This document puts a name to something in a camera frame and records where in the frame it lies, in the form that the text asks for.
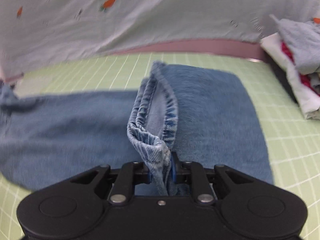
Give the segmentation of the blue denim jeans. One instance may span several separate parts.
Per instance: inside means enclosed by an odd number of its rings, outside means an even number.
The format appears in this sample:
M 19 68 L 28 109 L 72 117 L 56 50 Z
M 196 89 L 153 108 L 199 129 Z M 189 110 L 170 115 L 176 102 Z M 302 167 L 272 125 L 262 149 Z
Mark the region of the blue denim jeans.
M 1 87 L 1 174 L 27 189 L 142 161 L 152 184 L 138 193 L 181 194 L 172 152 L 273 183 L 253 103 L 234 74 L 157 61 L 139 90 L 19 98 Z

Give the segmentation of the green grid bed sheet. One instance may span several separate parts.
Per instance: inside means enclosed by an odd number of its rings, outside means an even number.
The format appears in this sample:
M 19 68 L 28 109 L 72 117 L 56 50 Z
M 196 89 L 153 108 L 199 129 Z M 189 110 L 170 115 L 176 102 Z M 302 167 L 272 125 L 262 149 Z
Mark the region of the green grid bed sheet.
M 25 74 L 16 93 L 67 93 L 136 89 L 154 61 L 218 69 L 238 76 L 255 106 L 278 187 L 300 196 L 308 207 L 303 239 L 319 239 L 319 121 L 306 120 L 260 60 L 194 53 L 140 53 L 58 63 Z

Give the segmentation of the dark grey folded garment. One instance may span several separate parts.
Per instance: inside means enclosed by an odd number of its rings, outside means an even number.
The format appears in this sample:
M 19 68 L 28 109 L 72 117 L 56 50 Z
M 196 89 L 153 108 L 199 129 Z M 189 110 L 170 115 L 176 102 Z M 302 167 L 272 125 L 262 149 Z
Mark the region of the dark grey folded garment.
M 287 92 L 288 96 L 291 98 L 291 100 L 298 104 L 297 99 L 293 93 L 293 90 L 286 78 L 286 72 L 282 70 L 277 63 L 270 57 L 267 53 L 265 53 L 265 62 L 271 67 L 272 72 L 274 73 L 277 80 L 280 82 L 281 86 Z

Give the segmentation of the white folded garment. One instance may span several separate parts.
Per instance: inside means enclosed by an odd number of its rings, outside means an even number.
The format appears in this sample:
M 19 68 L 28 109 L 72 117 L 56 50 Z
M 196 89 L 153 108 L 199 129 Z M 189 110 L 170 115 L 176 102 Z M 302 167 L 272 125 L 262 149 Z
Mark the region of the white folded garment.
M 283 51 L 282 44 L 278 33 L 265 37 L 260 41 L 264 52 L 272 57 L 277 65 L 286 72 L 286 78 L 304 118 L 319 120 L 319 96 L 302 83 L 299 72 L 287 53 Z

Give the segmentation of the pink headboard panel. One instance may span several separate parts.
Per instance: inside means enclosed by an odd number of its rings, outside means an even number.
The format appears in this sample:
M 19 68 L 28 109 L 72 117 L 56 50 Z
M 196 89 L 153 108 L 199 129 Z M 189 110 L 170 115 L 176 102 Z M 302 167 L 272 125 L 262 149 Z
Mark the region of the pink headboard panel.
M 138 52 L 209 53 L 264 60 L 258 42 L 224 39 L 184 39 L 130 46 L 115 46 L 93 40 L 64 41 L 58 38 L 29 38 L 14 42 L 1 41 L 1 80 L 10 82 L 25 73 L 63 61 L 87 59 L 98 55 L 120 55 Z

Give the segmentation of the grey carrot print sheet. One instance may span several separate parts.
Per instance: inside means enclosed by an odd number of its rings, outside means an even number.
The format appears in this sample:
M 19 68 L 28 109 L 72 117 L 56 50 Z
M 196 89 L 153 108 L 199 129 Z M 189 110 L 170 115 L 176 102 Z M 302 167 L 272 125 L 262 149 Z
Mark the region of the grey carrot print sheet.
M 270 19 L 308 21 L 319 0 L 1 0 L 1 74 L 158 42 L 256 42 Z

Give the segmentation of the grey folded sweatshirt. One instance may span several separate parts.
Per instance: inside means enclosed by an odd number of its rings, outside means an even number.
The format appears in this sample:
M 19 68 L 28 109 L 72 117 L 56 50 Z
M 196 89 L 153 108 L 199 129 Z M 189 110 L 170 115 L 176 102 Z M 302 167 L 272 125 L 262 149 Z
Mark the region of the grey folded sweatshirt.
M 300 74 L 308 75 L 319 72 L 319 24 L 296 22 L 270 18 L 276 23 L 278 33 L 293 55 L 296 68 Z

